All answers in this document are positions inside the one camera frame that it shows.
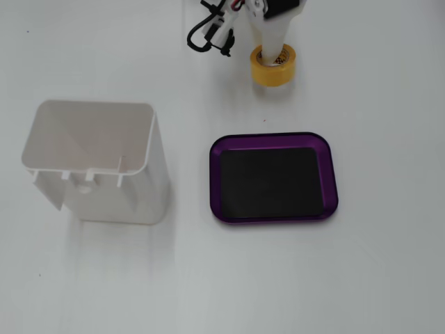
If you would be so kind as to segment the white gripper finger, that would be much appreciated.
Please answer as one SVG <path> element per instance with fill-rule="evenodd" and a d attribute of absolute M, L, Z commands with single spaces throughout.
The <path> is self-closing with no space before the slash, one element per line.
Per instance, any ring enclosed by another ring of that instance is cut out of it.
<path fill-rule="evenodd" d="M 250 23 L 254 42 L 257 46 L 261 45 L 262 50 L 264 50 L 264 47 L 266 46 L 264 14 L 268 9 L 267 1 L 247 0 L 245 1 L 244 9 Z"/>
<path fill-rule="evenodd" d="M 266 46 L 264 50 L 261 48 L 264 65 L 272 64 L 280 55 L 291 20 L 303 11 L 306 2 L 306 0 L 300 0 L 300 6 L 298 8 L 283 15 L 265 20 L 264 33 L 266 35 Z"/>

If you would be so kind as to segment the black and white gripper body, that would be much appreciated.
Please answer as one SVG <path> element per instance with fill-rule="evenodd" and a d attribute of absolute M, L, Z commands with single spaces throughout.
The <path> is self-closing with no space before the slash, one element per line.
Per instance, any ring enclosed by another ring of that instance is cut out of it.
<path fill-rule="evenodd" d="M 300 6 L 300 0 L 265 0 L 264 19 L 283 15 Z"/>

